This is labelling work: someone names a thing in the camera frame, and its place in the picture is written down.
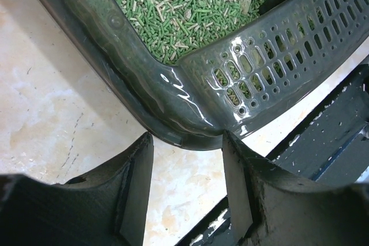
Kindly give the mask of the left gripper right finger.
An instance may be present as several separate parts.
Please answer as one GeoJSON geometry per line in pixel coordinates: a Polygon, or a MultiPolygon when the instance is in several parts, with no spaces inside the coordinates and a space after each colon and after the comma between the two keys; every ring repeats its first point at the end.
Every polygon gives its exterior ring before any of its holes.
{"type": "Polygon", "coordinates": [[[231,228],[237,245],[367,245],[368,184],[330,187],[223,134],[231,228]]]}

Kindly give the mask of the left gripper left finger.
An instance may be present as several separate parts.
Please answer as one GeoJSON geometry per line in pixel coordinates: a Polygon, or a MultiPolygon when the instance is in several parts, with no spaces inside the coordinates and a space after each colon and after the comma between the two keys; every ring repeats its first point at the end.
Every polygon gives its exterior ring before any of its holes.
{"type": "Polygon", "coordinates": [[[142,245],[153,169],[153,138],[65,184],[1,175],[2,245],[142,245]]]}

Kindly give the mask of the dark litter box tray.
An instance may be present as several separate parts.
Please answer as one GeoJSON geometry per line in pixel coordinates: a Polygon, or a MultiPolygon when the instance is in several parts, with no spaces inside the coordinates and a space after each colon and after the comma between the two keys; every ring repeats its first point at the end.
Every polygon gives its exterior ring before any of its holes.
{"type": "Polygon", "coordinates": [[[39,1],[143,126],[188,150],[259,130],[368,38],[368,0],[265,0],[255,21],[182,58],[173,40],[166,65],[115,0],[39,1]]]}

